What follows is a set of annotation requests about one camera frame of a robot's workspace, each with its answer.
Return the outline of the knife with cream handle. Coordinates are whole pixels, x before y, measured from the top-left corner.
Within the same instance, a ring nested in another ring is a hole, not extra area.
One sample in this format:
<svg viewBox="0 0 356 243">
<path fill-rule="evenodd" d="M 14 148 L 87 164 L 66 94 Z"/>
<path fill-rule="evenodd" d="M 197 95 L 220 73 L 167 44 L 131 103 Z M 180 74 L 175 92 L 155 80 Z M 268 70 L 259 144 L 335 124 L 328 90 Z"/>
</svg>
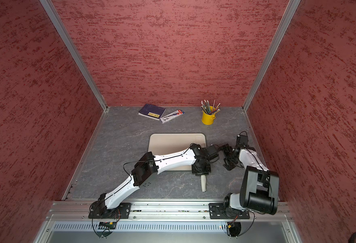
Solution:
<svg viewBox="0 0 356 243">
<path fill-rule="evenodd" d="M 206 192 L 206 175 L 201 175 L 200 180 L 201 180 L 201 191 Z"/>
</svg>

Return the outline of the beige cutting board green rim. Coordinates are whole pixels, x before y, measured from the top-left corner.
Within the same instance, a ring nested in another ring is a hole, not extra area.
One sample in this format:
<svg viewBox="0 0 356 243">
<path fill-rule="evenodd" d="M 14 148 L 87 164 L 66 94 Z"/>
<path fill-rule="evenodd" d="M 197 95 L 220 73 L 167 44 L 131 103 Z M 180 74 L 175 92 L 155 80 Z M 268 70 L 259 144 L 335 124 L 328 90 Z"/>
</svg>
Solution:
<svg viewBox="0 0 356 243">
<path fill-rule="evenodd" d="M 167 155 L 186 150 L 190 144 L 199 144 L 206 147 L 206 138 L 202 133 L 169 133 L 152 134 L 150 136 L 148 152 L 153 155 Z"/>
</svg>

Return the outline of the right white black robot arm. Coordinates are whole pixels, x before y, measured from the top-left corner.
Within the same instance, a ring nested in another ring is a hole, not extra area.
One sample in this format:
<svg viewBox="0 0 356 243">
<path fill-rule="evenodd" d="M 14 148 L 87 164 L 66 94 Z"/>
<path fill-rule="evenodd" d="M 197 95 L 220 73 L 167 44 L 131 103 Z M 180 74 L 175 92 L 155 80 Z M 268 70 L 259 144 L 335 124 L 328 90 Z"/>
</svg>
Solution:
<svg viewBox="0 0 356 243">
<path fill-rule="evenodd" d="M 248 145 L 235 148 L 224 145 L 218 149 L 224 154 L 224 167 L 230 171 L 243 168 L 244 177 L 239 193 L 229 193 L 223 200 L 226 213 L 250 210 L 274 215 L 278 208 L 279 175 L 269 170 L 258 153 Z"/>
</svg>

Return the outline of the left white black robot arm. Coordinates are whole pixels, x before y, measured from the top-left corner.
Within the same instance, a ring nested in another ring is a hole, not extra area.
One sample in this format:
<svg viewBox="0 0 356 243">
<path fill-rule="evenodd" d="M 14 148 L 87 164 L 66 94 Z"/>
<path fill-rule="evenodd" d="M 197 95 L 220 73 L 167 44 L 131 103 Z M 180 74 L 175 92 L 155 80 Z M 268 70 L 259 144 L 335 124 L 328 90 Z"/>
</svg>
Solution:
<svg viewBox="0 0 356 243">
<path fill-rule="evenodd" d="M 206 176 L 210 162 L 218 157 L 215 146 L 202 148 L 192 143 L 189 148 L 167 155 L 147 152 L 136 162 L 127 179 L 109 193 L 103 193 L 89 208 L 89 219 L 112 218 L 120 203 L 135 191 L 150 186 L 157 175 L 181 166 L 190 166 L 193 174 Z"/>
</svg>

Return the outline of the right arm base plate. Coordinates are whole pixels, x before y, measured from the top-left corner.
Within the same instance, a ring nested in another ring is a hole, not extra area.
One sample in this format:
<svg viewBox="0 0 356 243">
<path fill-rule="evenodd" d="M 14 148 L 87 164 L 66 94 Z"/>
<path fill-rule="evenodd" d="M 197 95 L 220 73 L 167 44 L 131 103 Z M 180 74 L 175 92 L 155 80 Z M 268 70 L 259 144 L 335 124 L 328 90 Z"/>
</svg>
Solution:
<svg viewBox="0 0 356 243">
<path fill-rule="evenodd" d="M 223 203 L 209 204 L 210 219 L 250 219 L 247 211 L 224 207 Z"/>
</svg>

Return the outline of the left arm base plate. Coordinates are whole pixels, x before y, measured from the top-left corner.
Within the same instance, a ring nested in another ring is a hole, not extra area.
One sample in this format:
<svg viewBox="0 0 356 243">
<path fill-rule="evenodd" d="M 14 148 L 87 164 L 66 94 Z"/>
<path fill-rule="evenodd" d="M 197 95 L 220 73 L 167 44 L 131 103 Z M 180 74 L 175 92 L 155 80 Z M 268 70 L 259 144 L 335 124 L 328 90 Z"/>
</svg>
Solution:
<svg viewBox="0 0 356 243">
<path fill-rule="evenodd" d="M 121 203 L 115 209 L 107 209 L 102 202 L 95 201 L 89 208 L 89 219 L 128 219 L 131 203 Z"/>
</svg>

